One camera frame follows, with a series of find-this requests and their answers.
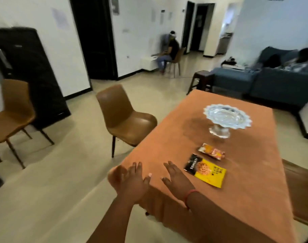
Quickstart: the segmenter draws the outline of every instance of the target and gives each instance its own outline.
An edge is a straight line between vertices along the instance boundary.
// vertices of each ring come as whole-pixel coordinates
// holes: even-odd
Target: jeans
[[[162,55],[156,59],[157,65],[159,66],[160,71],[165,70],[166,67],[166,61],[172,61],[171,56],[167,55]]]

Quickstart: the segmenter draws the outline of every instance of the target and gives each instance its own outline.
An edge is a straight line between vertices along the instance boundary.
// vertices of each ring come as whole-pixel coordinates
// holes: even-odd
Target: paper on wall
[[[51,10],[52,10],[52,16],[55,19],[57,28],[61,30],[68,30],[70,26],[66,18],[66,14],[63,11],[58,10],[56,8],[51,8]]]

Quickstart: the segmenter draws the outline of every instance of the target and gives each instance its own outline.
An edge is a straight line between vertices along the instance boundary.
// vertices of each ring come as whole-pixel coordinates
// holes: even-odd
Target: left hand
[[[118,191],[118,196],[124,197],[127,202],[133,205],[140,201],[149,188],[149,182],[152,176],[152,174],[149,173],[143,180],[142,173],[142,162],[139,162],[138,165],[134,162],[133,165],[128,168],[127,173],[122,174],[122,183]]]

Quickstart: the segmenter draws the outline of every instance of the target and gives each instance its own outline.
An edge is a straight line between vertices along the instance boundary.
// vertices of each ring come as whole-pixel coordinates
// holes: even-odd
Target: red thread bracelet
[[[187,200],[188,200],[188,197],[189,197],[189,195],[190,194],[192,194],[193,192],[199,192],[197,189],[191,189],[188,193],[187,193],[187,195],[184,197],[184,204],[185,204],[185,206],[187,207],[187,209],[188,210],[190,210],[190,208],[188,207],[188,205],[187,205]]]

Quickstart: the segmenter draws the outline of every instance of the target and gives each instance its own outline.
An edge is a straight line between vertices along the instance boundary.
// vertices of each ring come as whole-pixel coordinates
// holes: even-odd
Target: orange tablecloth
[[[229,139],[214,137],[209,132],[212,122],[203,114],[204,107],[211,104],[230,105],[243,110],[251,117],[252,127],[231,130]],[[196,218],[160,180],[162,176],[168,177],[163,162],[171,160],[183,169],[192,153],[200,155],[196,150],[202,143],[226,152],[226,158],[216,161],[216,164],[226,168],[227,172],[222,188],[210,186],[186,173],[196,189],[276,242],[296,242],[291,203],[270,108],[193,90],[120,166],[110,171],[108,179],[117,189],[122,170],[131,166],[132,162],[142,161],[143,176],[148,173],[153,176],[150,190],[140,206],[188,240],[207,242],[209,236],[205,235]],[[230,239],[229,242],[237,242],[231,236]]]

